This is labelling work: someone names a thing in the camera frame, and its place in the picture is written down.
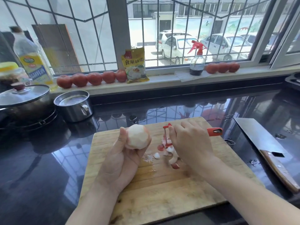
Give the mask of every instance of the wooden board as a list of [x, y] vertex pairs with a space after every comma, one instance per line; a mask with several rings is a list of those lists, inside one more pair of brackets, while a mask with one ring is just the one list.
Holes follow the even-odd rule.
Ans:
[[[204, 118], [193, 119], [201, 127], [211, 128]], [[175, 120], [170, 123], [179, 124], [181, 121]], [[157, 146], [161, 144], [163, 126], [167, 124], [168, 122], [161, 122], [146, 125], [152, 142], [133, 180], [118, 198], [111, 216], [114, 224], [140, 225], [226, 202], [219, 192], [201, 177], [193, 174], [185, 164], [180, 163], [180, 169], [174, 170], [168, 164], [170, 156], [161, 156], [158, 160], [153, 158], [153, 154], [159, 152]], [[119, 130], [95, 133], [80, 199], [93, 183], [107, 152], [118, 138], [118, 133]], [[262, 185], [251, 169], [220, 136], [210, 139], [216, 156], [242, 175]]]

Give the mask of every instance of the lid knob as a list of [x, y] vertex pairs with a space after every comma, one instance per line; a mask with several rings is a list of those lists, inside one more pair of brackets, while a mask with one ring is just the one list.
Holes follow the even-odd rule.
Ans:
[[17, 91], [23, 90], [25, 88], [25, 85], [22, 82], [13, 83], [11, 84], [11, 86]]

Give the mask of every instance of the dark liquid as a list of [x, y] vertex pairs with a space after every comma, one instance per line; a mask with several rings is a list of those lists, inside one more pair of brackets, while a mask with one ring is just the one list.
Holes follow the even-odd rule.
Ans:
[[203, 70], [196, 71], [196, 70], [190, 69], [190, 75], [193, 75], [193, 76], [200, 76], [202, 72], [203, 72]]

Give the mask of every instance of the person's left hand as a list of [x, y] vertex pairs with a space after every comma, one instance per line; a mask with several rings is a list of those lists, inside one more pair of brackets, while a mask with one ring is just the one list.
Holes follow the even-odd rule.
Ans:
[[140, 159], [144, 155], [147, 147], [143, 149], [125, 148], [127, 132], [125, 128], [120, 128], [120, 135], [111, 150], [108, 152], [97, 176], [97, 180], [105, 187], [115, 191], [117, 194], [133, 179]]

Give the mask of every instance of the hand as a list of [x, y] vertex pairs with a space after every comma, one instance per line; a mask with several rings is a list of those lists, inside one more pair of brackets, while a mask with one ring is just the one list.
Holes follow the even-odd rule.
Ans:
[[216, 158], [208, 132], [195, 121], [169, 126], [170, 139], [180, 159], [197, 173], [204, 172]]
[[132, 150], [125, 148], [126, 140], [127, 132], [121, 127], [120, 135], [108, 152], [97, 176], [97, 180], [102, 185], [117, 194], [121, 193], [133, 179], [140, 160], [151, 143], [150, 140], [147, 147]]

